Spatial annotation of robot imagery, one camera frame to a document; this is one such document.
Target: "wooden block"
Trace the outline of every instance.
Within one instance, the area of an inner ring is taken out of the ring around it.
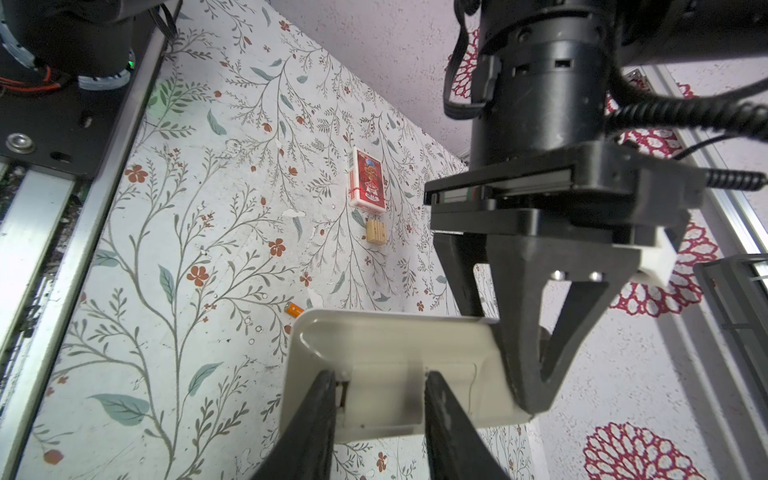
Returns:
[[[374,245],[386,243],[386,227],[384,227],[384,223],[378,220],[368,220],[366,222],[366,240]]]

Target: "orange battery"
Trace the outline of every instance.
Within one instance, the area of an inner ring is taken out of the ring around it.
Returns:
[[[299,315],[304,313],[304,309],[296,305],[294,302],[286,303],[285,312],[291,315],[293,318],[299,318]]]

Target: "red card box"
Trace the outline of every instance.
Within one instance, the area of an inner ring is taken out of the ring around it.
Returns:
[[[382,163],[357,147],[349,154],[349,204],[374,215],[386,212]]]

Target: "floral tablecloth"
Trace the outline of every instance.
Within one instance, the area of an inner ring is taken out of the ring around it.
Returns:
[[[286,302],[456,314],[420,200],[462,164],[266,3],[185,2],[179,28],[19,478],[249,478]],[[352,146],[384,164],[383,247],[346,199]],[[533,478],[525,428],[482,436]],[[428,478],[423,438],[338,445],[333,477]]]

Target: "beige tray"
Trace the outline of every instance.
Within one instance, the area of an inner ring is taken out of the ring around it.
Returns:
[[[281,433],[324,369],[336,373],[336,442],[423,433],[429,370],[445,377],[477,428],[533,418],[515,404],[482,319],[307,310],[291,337]]]

